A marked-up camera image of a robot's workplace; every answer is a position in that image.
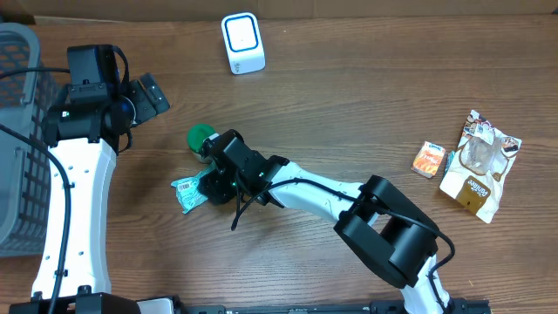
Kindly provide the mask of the beige paper pouch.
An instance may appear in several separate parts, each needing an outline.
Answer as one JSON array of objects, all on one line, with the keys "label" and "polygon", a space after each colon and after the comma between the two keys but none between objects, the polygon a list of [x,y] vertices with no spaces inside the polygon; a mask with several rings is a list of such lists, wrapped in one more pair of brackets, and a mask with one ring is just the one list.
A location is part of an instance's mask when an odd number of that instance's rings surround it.
[{"label": "beige paper pouch", "polygon": [[439,188],[483,222],[491,222],[521,145],[522,140],[503,133],[472,110]]}]

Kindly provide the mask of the teal snack packet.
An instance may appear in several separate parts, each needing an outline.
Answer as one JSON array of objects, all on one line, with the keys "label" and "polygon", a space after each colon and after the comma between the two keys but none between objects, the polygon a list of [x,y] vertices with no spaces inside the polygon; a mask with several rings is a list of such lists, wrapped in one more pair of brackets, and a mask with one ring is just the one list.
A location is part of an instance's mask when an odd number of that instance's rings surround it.
[{"label": "teal snack packet", "polygon": [[215,164],[212,163],[193,177],[179,179],[171,183],[171,187],[175,188],[175,195],[182,207],[182,213],[184,215],[208,200],[208,198],[198,190],[198,187],[201,184],[201,178],[214,169]]}]

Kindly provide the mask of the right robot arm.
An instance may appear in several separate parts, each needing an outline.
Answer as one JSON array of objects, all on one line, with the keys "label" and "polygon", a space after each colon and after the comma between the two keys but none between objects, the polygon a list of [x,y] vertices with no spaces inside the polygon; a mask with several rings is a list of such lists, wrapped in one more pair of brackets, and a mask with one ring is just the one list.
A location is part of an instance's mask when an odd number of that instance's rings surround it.
[{"label": "right robot arm", "polygon": [[236,202],[233,229],[253,203],[305,210],[332,222],[370,271],[400,289],[407,312],[452,311],[438,277],[439,268],[453,258],[437,258],[437,241],[448,237],[385,178],[373,175],[365,183],[328,179],[287,158],[263,157],[234,129],[217,133],[198,125],[188,133],[187,144],[213,167],[201,177],[200,193],[214,205]]}]

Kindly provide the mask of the orange snack packet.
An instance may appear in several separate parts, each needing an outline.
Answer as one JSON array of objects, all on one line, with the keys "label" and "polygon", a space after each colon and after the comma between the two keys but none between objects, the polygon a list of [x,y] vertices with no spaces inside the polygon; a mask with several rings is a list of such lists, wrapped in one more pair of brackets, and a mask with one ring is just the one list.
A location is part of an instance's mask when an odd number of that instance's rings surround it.
[{"label": "orange snack packet", "polygon": [[425,141],[412,162],[411,170],[430,179],[438,172],[445,154],[442,146]]}]

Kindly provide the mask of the green capped bottle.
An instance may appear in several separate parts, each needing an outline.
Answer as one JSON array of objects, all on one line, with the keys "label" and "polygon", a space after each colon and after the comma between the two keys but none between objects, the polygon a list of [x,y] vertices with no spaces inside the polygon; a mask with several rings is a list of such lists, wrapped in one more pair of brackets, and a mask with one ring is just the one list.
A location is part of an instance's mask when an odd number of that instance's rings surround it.
[{"label": "green capped bottle", "polygon": [[213,140],[219,134],[208,124],[197,124],[187,134],[187,144],[197,161],[208,164],[211,159],[204,152],[204,141]]}]

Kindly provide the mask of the teal Kleenex tissue pack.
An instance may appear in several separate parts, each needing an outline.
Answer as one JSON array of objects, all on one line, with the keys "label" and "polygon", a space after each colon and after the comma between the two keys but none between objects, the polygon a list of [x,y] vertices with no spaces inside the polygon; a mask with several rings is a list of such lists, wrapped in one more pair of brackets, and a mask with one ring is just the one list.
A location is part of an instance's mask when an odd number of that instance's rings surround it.
[{"label": "teal Kleenex tissue pack", "polygon": [[445,168],[444,168],[444,176],[445,176],[445,175],[447,174],[447,172],[449,171],[449,168],[450,168],[450,166],[451,166],[451,164],[452,164],[452,162],[453,162],[453,159],[454,159],[455,154],[456,154],[455,151],[451,151],[451,152],[448,154],[447,159],[446,159],[446,165],[445,165]]}]

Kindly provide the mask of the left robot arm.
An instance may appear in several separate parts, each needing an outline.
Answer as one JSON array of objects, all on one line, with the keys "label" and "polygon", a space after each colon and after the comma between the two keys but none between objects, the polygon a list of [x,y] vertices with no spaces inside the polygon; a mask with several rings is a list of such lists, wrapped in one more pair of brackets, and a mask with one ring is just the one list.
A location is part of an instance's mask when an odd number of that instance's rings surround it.
[{"label": "left robot arm", "polygon": [[11,313],[173,313],[172,297],[112,293],[106,260],[108,194],[119,139],[170,107],[149,73],[132,80],[116,45],[67,50],[70,84],[42,119],[51,189],[44,251],[31,300]]}]

